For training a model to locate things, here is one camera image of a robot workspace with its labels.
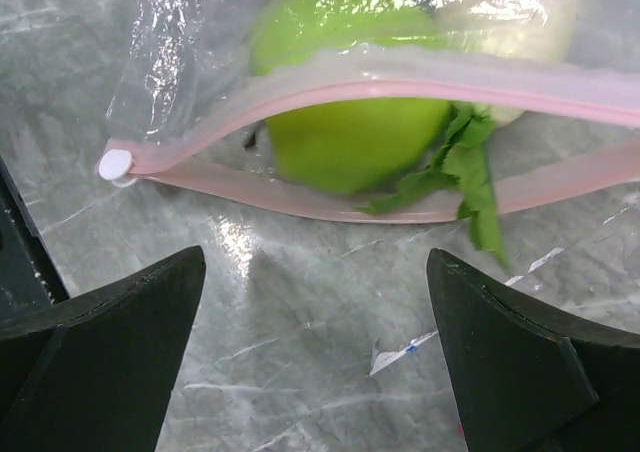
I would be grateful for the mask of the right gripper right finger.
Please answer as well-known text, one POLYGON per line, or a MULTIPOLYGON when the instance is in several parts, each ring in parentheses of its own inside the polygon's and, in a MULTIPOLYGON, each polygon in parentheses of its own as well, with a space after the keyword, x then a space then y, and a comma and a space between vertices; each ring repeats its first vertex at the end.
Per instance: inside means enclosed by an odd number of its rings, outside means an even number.
POLYGON ((638 450, 638 334, 562 311, 442 249, 426 275, 469 450, 638 450))

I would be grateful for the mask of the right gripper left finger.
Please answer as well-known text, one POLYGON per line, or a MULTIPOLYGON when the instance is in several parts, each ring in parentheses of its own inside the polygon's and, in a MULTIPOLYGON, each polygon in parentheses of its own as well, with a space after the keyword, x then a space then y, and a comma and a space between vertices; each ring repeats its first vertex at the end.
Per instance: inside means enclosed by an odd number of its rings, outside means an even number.
POLYGON ((205 275, 191 246, 2 322, 2 450, 155 450, 205 275))

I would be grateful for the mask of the clear zip top bag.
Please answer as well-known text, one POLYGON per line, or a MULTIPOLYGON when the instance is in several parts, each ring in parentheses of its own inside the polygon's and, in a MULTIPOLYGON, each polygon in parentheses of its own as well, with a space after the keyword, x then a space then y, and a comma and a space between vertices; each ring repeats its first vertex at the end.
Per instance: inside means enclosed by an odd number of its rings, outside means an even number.
POLYGON ((639 178, 639 0, 139 0, 97 162, 309 219, 464 221, 639 178))

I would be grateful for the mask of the green fake apple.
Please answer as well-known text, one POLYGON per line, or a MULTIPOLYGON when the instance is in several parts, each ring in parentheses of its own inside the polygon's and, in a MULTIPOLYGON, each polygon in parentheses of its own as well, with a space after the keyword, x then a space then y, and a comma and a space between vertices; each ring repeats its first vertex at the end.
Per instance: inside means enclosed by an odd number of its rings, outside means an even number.
POLYGON ((277 172, 353 195, 416 166, 452 114, 417 95, 400 56, 444 39, 414 0, 271 0, 251 39, 255 76, 283 75, 266 128, 277 172))

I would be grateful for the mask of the green fake lettuce leaf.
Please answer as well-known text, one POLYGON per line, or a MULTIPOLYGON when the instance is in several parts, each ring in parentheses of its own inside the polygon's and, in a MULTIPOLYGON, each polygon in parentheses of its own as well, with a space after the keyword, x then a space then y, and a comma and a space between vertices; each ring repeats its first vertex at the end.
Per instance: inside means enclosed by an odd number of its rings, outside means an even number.
POLYGON ((469 221, 469 237, 477 250, 494 256, 507 271, 509 263, 498 219, 498 204, 488 166, 486 144, 495 129, 491 115, 469 102, 456 102, 444 139, 427 165, 394 184, 394 191, 375 198, 360 212, 382 215, 397 211, 438 191, 462 195, 458 220, 469 221))

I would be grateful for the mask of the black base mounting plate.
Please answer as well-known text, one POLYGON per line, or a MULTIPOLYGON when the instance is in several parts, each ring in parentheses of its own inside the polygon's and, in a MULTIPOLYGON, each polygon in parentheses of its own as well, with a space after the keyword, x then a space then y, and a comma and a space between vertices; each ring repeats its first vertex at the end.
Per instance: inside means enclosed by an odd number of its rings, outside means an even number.
POLYGON ((1 165, 1 319, 44 310, 69 299, 28 208, 1 165))

